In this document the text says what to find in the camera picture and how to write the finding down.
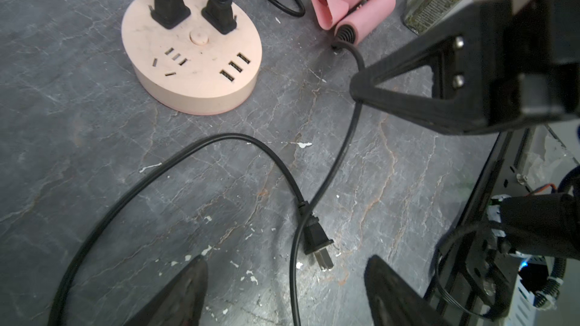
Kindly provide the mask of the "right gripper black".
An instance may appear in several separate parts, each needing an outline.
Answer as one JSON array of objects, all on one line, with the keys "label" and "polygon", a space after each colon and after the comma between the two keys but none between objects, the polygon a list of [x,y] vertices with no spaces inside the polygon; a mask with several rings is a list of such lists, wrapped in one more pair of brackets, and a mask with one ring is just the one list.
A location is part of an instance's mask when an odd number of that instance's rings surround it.
[{"label": "right gripper black", "polygon": [[[430,68],[430,93],[395,81]],[[447,135],[579,115],[579,0],[483,0],[356,74],[352,98]]]}]

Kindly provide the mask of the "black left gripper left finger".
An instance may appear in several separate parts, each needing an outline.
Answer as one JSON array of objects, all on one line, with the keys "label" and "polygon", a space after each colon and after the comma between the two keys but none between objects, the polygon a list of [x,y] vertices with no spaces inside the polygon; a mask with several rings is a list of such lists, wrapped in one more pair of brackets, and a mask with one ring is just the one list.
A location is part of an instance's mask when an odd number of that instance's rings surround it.
[{"label": "black left gripper left finger", "polygon": [[207,289],[208,264],[199,255],[125,325],[199,325]]}]

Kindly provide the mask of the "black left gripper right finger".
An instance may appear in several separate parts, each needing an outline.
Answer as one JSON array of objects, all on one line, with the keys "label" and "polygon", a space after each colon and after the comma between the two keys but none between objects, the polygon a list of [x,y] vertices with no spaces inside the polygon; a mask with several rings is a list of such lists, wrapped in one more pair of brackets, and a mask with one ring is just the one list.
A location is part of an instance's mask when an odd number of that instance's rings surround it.
[{"label": "black left gripper right finger", "polygon": [[385,261],[374,255],[364,273],[375,325],[448,325]]}]

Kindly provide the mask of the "round beige power strip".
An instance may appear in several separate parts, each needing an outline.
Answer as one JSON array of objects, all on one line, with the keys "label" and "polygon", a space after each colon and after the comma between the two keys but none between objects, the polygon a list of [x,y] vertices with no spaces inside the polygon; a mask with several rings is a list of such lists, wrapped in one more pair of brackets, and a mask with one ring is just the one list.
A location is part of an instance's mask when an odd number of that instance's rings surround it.
[{"label": "round beige power strip", "polygon": [[182,113],[212,116],[252,94],[262,60],[255,24],[233,5],[237,28],[219,33],[201,15],[208,0],[184,0],[191,14],[168,30],[154,21],[154,0],[134,0],[122,19],[122,43],[143,88]]}]

